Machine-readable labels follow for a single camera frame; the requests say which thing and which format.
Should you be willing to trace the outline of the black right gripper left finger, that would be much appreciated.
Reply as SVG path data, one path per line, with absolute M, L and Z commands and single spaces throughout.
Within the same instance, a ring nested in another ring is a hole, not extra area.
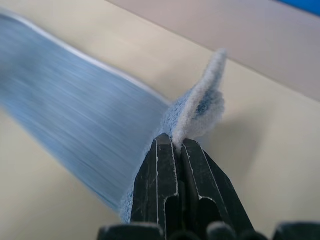
M 181 213 L 175 148 L 170 137 L 161 134 L 153 140 L 135 178 L 130 220 L 176 232 L 181 229 Z

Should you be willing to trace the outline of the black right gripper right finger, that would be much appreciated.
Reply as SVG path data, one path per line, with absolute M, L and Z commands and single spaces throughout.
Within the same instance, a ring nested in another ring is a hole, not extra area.
M 181 149 L 185 174 L 189 226 L 206 234 L 214 222 L 229 225 L 236 234 L 254 227 L 229 177 L 194 140 L 186 139 Z

